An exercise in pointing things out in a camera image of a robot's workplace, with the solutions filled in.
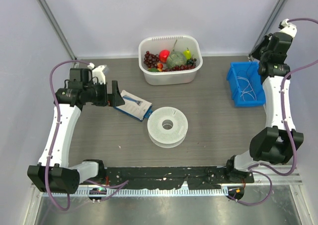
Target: blue plastic bin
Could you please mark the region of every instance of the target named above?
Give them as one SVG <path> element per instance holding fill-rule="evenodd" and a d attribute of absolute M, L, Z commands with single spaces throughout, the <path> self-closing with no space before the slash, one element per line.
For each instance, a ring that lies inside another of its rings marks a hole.
<path fill-rule="evenodd" d="M 263 86 L 260 82 L 260 75 L 257 72 L 258 62 L 232 62 L 230 70 L 228 72 L 227 81 L 229 81 L 232 99 L 234 100 L 235 107 L 256 107 L 262 106 L 266 102 L 265 92 Z M 251 92 L 248 82 L 243 79 L 238 79 L 238 77 L 243 77 L 248 79 L 252 89 L 255 92 Z"/>

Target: gray table surface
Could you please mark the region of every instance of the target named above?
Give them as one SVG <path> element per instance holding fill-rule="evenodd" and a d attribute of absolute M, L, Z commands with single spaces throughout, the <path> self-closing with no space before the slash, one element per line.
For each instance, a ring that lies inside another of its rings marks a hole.
<path fill-rule="evenodd" d="M 84 159 L 101 159 L 105 166 L 225 165 L 232 155 L 248 150 L 250 140 L 265 126 L 263 107 L 235 108 L 231 99 L 226 81 L 230 62 L 246 60 L 204 57 L 193 82 L 165 86 L 147 84 L 138 59 L 91 60 L 109 66 L 109 87 L 111 80 L 118 80 L 120 90 L 152 102 L 154 110 L 165 106 L 181 110 L 189 129 L 182 144 L 163 149 L 150 140 L 147 120 L 139 122 L 111 107 L 87 105 L 74 130 L 70 166 Z"/>

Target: green melon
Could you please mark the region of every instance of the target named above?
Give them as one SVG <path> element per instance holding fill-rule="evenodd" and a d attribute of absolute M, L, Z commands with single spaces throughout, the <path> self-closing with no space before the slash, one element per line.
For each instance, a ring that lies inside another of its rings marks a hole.
<path fill-rule="evenodd" d="M 186 63 L 187 58 L 182 52 L 173 51 L 169 54 L 166 65 L 168 69 L 172 69 L 174 66 L 185 65 Z"/>

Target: white wall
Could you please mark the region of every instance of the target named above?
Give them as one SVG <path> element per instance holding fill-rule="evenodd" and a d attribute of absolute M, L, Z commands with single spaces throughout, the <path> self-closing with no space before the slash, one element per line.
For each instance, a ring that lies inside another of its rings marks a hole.
<path fill-rule="evenodd" d="M 0 19 L 0 224 L 17 225 L 52 123 L 50 69 L 69 56 L 36 0 L 0 0 Z M 67 76 L 57 71 L 56 85 Z"/>
<path fill-rule="evenodd" d="M 130 56 L 152 36 L 188 34 L 204 54 L 248 53 L 277 0 L 47 0 L 78 57 Z"/>
<path fill-rule="evenodd" d="M 318 19 L 317 0 L 288 0 L 270 32 L 279 29 L 285 18 L 311 17 Z M 318 59 L 318 25 L 312 22 L 293 22 L 298 33 L 288 51 L 286 63 L 291 69 Z M 318 65 L 292 75 L 290 101 L 296 130 L 304 133 L 304 143 L 298 150 L 298 169 L 304 182 L 313 215 L 317 216 L 318 194 Z"/>

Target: green fruit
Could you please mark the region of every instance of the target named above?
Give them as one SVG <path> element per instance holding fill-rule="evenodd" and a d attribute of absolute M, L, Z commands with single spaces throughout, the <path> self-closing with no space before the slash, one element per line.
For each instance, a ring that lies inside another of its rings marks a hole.
<path fill-rule="evenodd" d="M 187 58 L 187 60 L 191 59 L 191 52 L 187 48 L 186 51 L 183 52 L 184 56 Z"/>
<path fill-rule="evenodd" d="M 185 55 L 179 51 L 172 51 L 168 58 L 166 65 L 168 69 L 172 69 L 175 66 L 185 65 L 187 63 L 187 58 Z"/>
<path fill-rule="evenodd" d="M 160 72 L 160 71 L 157 70 L 156 68 L 148 69 L 148 71 L 149 71 L 149 72 L 154 72 L 154 73 Z"/>

